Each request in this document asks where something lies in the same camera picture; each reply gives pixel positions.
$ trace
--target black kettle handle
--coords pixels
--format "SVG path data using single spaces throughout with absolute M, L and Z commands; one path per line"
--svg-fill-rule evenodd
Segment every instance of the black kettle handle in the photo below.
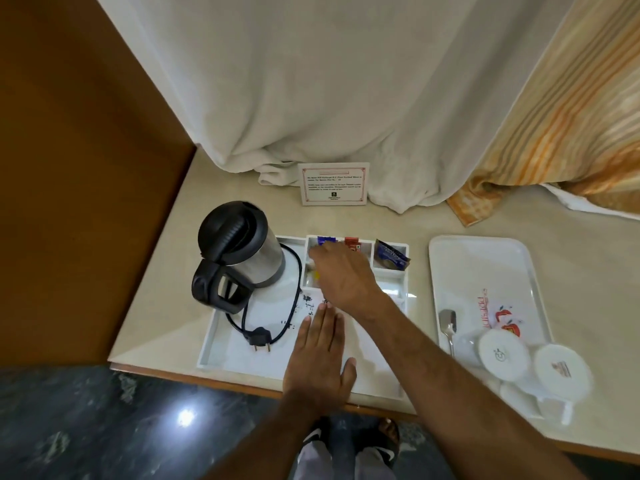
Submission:
M 225 277 L 236 285 L 236 290 L 229 298 L 218 293 L 220 281 Z M 240 313 L 247 306 L 254 289 L 253 283 L 232 267 L 221 266 L 208 259 L 200 261 L 191 282 L 191 294 L 194 298 L 204 305 L 232 315 Z
M 211 245 L 206 249 L 201 249 L 202 257 L 210 261 L 219 261 L 222 253 L 225 252 L 229 242 L 231 242 L 244 226 L 244 217 L 239 214 L 232 214 L 225 219 L 220 229 L 211 237 Z

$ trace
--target beige table top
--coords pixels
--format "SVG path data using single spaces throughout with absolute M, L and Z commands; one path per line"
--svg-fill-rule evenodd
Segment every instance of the beige table top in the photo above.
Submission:
M 282 390 L 259 376 L 196 368 L 211 309 L 191 297 L 203 218 L 230 200 L 254 202 L 281 235 L 354 235 L 406 242 L 412 263 L 409 317 L 437 342 L 427 246 L 441 234 L 512 237 L 531 252 L 556 341 L 591 366 L 595 391 L 564 429 L 546 436 L 640 454 L 640 223 L 565 209 L 542 187 L 520 189 L 496 214 L 465 229 L 445 204 L 403 215 L 364 207 L 303 207 L 297 187 L 267 187 L 257 174 L 226 173 L 198 152 L 182 184 L 109 360 L 156 371 Z M 354 394 L 350 402 L 411 413 L 407 401 Z

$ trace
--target wooden wall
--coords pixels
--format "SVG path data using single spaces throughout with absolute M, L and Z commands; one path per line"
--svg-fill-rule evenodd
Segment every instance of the wooden wall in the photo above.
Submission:
M 0 366 L 106 360 L 194 145 L 95 0 L 0 0 Z

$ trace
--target floor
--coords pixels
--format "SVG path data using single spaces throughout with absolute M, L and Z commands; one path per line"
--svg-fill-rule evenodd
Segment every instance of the floor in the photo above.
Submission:
M 106 367 L 0 372 L 0 471 L 9 479 L 197 479 L 275 402 Z M 336 480 L 353 478 L 351 436 L 375 419 L 332 417 Z M 453 479 L 432 439 L 403 423 L 399 479 Z M 640 469 L 572 456 L 588 478 L 640 480 Z

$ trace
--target person's left hand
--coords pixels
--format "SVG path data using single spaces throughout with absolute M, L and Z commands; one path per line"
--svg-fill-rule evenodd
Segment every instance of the person's left hand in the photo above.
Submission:
M 347 402 L 356 381 L 356 359 L 342 366 L 344 316 L 331 304 L 318 306 L 316 316 L 306 317 L 284 373 L 283 399 L 295 397 L 314 409 L 317 417 Z

